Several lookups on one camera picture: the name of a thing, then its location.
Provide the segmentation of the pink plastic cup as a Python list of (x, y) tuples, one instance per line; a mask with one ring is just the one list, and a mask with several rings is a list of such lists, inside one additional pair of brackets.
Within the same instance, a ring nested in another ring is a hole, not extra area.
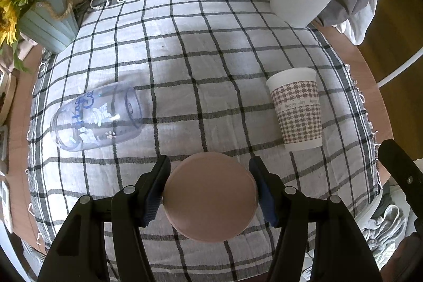
[(234, 158), (201, 152), (183, 160), (170, 174), (163, 207), (182, 235), (221, 243), (250, 224), (258, 208), (258, 191), (252, 174)]

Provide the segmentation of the checkered paper cup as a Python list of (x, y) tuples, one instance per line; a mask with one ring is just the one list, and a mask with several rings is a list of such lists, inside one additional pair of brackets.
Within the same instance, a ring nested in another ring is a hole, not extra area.
[(292, 68), (270, 77), (270, 91), (285, 149), (310, 150), (323, 145), (320, 98), (314, 69)]

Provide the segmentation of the white remote control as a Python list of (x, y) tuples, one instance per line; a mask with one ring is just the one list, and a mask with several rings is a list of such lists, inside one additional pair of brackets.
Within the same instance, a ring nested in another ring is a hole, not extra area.
[(1, 206), (4, 224), (10, 233), (13, 233), (13, 221), (11, 216), (11, 202), (9, 185), (6, 180), (1, 181)]

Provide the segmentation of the clear printed glass jar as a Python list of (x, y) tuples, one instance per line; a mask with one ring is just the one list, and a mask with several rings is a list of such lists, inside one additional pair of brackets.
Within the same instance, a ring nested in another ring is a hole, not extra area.
[(132, 140), (141, 133), (143, 114), (136, 90), (114, 82), (62, 105), (51, 120), (57, 146), (69, 152)]

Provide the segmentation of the black white plaid tablecloth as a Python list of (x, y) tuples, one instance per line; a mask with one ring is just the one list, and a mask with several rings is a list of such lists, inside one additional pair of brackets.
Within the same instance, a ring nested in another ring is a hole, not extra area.
[[(203, 151), (242, 165), (257, 155), (286, 185), (309, 197), (337, 195), (357, 221), (369, 219), (381, 182), (364, 99), (317, 29), (289, 26), (270, 0), (86, 0), (77, 17), (76, 39), (44, 58), (32, 92), (29, 190), (47, 246), (82, 195), (115, 195), (159, 155), (177, 166)], [(266, 82), (298, 67), (317, 73), (323, 144), (289, 152)], [(113, 82), (136, 90), (141, 134), (100, 149), (59, 148), (51, 126), (58, 109)]]

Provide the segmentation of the light blue ribbed flowerpot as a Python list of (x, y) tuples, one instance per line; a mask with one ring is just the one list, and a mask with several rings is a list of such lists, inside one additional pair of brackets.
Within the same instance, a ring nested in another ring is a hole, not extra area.
[(21, 33), (53, 53), (62, 52), (79, 31), (72, 2), (37, 0), (19, 20)]

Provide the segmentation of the white metal chair frame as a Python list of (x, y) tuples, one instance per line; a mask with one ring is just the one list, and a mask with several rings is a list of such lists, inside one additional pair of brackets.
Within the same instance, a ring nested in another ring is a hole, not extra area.
[(421, 47), (415, 54), (413, 54), (408, 60), (406, 60), (401, 66), (397, 67), (393, 72), (384, 77), (381, 81), (377, 82), (377, 87), (380, 89), (386, 84), (393, 81), (401, 73), (405, 72), (410, 68), (415, 62), (417, 62), (423, 56), (423, 48)]

